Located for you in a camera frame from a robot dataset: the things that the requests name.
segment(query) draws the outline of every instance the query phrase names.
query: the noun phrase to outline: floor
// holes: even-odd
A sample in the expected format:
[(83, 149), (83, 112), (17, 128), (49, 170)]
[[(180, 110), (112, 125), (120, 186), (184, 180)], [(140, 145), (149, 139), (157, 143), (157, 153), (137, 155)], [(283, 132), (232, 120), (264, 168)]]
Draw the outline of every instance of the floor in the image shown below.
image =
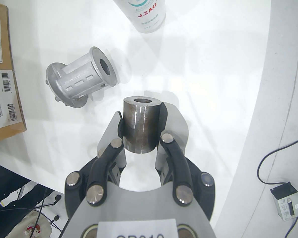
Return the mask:
[[(25, 195), (27, 192), (29, 192), (37, 183), (30, 181), (25, 185), (23, 195)], [(4, 199), (1, 204), (3, 206), (8, 205), (10, 202), (15, 201), (18, 197), (18, 192), (13, 192)], [(46, 207), (42, 209), (42, 213), (44, 213), (49, 219), (53, 220), (56, 215), (58, 215), (60, 218), (55, 221), (54, 223), (56, 224), (57, 227), (59, 227), (61, 230), (66, 224), (66, 221), (68, 219), (67, 214), (66, 214), (66, 209), (65, 209), (65, 201), (64, 201), (64, 194), (59, 193), (57, 191), (54, 191), (51, 193), (48, 197), (45, 198), (44, 204), (47, 203), (52, 203), (55, 201), (55, 196), (56, 195), (61, 195), (61, 200), (54, 206)], [(57, 230), (56, 228), (52, 227), (52, 233), (50, 235), (50, 238), (58, 238), (60, 235), (60, 231)]]

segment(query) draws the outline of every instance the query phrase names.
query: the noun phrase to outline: aluminum cast part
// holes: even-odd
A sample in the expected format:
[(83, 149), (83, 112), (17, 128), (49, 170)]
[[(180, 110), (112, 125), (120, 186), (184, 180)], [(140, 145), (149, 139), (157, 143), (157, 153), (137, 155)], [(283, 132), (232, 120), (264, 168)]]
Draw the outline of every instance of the aluminum cast part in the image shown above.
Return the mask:
[(151, 152), (158, 143), (161, 101), (145, 96), (124, 99), (124, 147), (137, 154)]
[(97, 47), (70, 63), (50, 64), (46, 70), (46, 84), (55, 94), (56, 101), (80, 108), (87, 102), (88, 94), (105, 86), (115, 86), (116, 74), (105, 54)]

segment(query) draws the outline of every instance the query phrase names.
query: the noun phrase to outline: electrical cable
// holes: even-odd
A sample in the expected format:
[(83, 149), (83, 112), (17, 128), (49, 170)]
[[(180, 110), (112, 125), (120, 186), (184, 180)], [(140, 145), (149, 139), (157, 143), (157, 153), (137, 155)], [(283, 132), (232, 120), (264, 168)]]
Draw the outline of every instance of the electrical cable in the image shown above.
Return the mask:
[(284, 147), (281, 147), (281, 148), (279, 148), (279, 149), (277, 149), (277, 150), (275, 150), (275, 151), (272, 151), (272, 152), (270, 152), (269, 154), (267, 154), (267, 155), (261, 160), (261, 162), (260, 162), (259, 165), (258, 165), (258, 168), (257, 168), (257, 178), (258, 178), (262, 183), (264, 183), (264, 184), (268, 184), (268, 185), (275, 185), (275, 184), (289, 184), (289, 183), (287, 183), (287, 182), (264, 182), (264, 181), (259, 177), (259, 169), (260, 169), (262, 163), (264, 162), (264, 160), (265, 160), (268, 156), (270, 156), (270, 155), (272, 155), (272, 154), (274, 154), (274, 153), (276, 153), (276, 152), (278, 152), (278, 151), (281, 151), (281, 150), (283, 150), (283, 149), (286, 149), (286, 148), (288, 148), (288, 147), (290, 147), (290, 146), (293, 146), (293, 145), (295, 145), (295, 144), (297, 144), (297, 143), (298, 143), (298, 140), (295, 141), (295, 142), (293, 142), (293, 143), (291, 143), (291, 144), (288, 144), (288, 145), (286, 145), (286, 146), (284, 146)]
[[(263, 162), (265, 161), (265, 159), (266, 159), (268, 156), (270, 156), (270, 155), (272, 155), (272, 154), (274, 154), (274, 153), (276, 153), (276, 152), (279, 152), (279, 151), (281, 151), (281, 150), (284, 150), (284, 149), (286, 149), (286, 148), (288, 148), (288, 147), (290, 147), (290, 146), (293, 146), (293, 145), (295, 145), (295, 144), (297, 144), (297, 143), (298, 143), (298, 140), (295, 141), (295, 142), (293, 142), (293, 143), (291, 143), (291, 144), (288, 144), (288, 145), (286, 145), (286, 146), (284, 146), (284, 147), (281, 147), (281, 148), (279, 148), (279, 149), (277, 149), (277, 150), (274, 150), (274, 151), (270, 152), (269, 154), (265, 155), (265, 157), (261, 160), (261, 162), (259, 163), (258, 168), (257, 168), (257, 178), (258, 178), (263, 184), (268, 184), (268, 185), (275, 185), (275, 184), (287, 184), (287, 185), (289, 185), (289, 184), (290, 184), (290, 183), (288, 183), (288, 182), (264, 182), (264, 181), (259, 177), (259, 170), (260, 170), (261, 165), (263, 164)], [(291, 230), (294, 228), (294, 226), (295, 226), (295, 224), (297, 223), (297, 221), (298, 221), (298, 217), (296, 218), (296, 220), (294, 221), (294, 223), (292, 224), (292, 226), (290, 227), (290, 229), (289, 229), (288, 232), (286, 233), (285, 238), (288, 237), (289, 233), (290, 233)]]
[[(0, 212), (4, 212), (4, 211), (11, 211), (11, 210), (18, 210), (18, 209), (23, 209), (23, 210), (29, 210), (29, 211), (35, 211), (35, 212), (38, 212), (37, 210), (34, 210), (34, 209), (29, 209), (29, 208), (10, 208), (10, 209), (5, 209), (5, 210), (0, 210)], [(51, 219), (49, 217), (47, 217), (44, 213), (41, 212), (41, 214), (46, 218), (48, 219), (49, 221), (51, 221)], [(54, 225), (52, 225), (54, 228), (58, 229), (60, 232), (62, 232), (62, 230), (55, 224), (53, 223)]]
[(44, 203), (44, 199), (45, 199), (47, 190), (48, 190), (48, 188), (46, 187), (46, 188), (45, 188), (44, 195), (43, 195), (43, 200), (42, 200), (42, 205), (41, 205), (41, 208), (40, 208), (40, 212), (39, 212), (39, 215), (37, 216), (37, 220), (36, 220), (36, 222), (35, 222), (35, 224), (34, 224), (34, 227), (33, 227), (33, 229), (32, 229), (32, 233), (31, 233), (31, 235), (30, 235), (30, 238), (32, 238), (33, 233), (34, 233), (34, 231), (35, 231), (35, 227), (36, 227), (36, 225), (37, 225), (37, 223), (38, 223), (38, 221), (39, 221), (39, 218), (40, 218), (40, 215), (41, 215), (41, 212), (42, 212), (43, 203)]
[(289, 233), (291, 232), (291, 230), (293, 229), (293, 227), (295, 226), (295, 224), (297, 223), (297, 221), (298, 221), (298, 217), (296, 218), (296, 220), (294, 221), (294, 223), (292, 224), (292, 226), (290, 227), (290, 229), (286, 233), (285, 238), (288, 237)]

